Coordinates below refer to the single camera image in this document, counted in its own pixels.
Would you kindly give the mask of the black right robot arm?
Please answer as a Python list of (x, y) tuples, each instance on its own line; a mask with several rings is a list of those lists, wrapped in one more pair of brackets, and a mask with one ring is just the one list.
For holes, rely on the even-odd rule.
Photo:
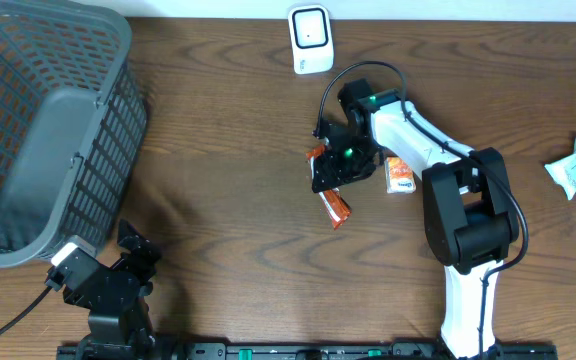
[(360, 79), (344, 84), (337, 100), (347, 122), (317, 122), (314, 135), (323, 144), (309, 157), (313, 192), (341, 223), (348, 206), (340, 187), (370, 177), (385, 150), (401, 158), (421, 180), (425, 236), (445, 271), (441, 341), (454, 359), (496, 355), (496, 281), (517, 263), (507, 258), (510, 245), (528, 240), (502, 155), (454, 141), (416, 111), (404, 90), (376, 92)]

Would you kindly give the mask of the orange tissue packet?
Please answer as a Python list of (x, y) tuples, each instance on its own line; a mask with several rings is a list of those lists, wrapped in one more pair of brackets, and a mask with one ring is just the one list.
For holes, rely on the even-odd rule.
[(389, 156), (385, 161), (387, 192), (414, 193), (416, 183), (412, 169), (399, 157)]

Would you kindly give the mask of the red chocolate bar wrapper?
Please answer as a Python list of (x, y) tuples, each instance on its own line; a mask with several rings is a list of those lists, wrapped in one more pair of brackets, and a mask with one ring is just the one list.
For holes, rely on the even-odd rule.
[[(314, 160), (321, 156), (325, 150), (325, 145), (319, 145), (307, 153), (312, 177), (314, 177), (316, 173), (314, 169)], [(351, 208), (343, 200), (337, 188), (318, 192), (318, 195), (324, 204), (329, 218), (331, 219), (333, 229), (337, 230), (351, 215)]]

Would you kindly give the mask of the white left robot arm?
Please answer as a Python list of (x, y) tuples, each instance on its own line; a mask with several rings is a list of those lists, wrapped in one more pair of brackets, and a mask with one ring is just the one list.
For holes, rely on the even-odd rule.
[(143, 359), (154, 348), (145, 298), (152, 293), (161, 253), (124, 219), (117, 244), (124, 251), (110, 266), (81, 249), (58, 266), (64, 302), (89, 311), (90, 333), (75, 347), (76, 359)]

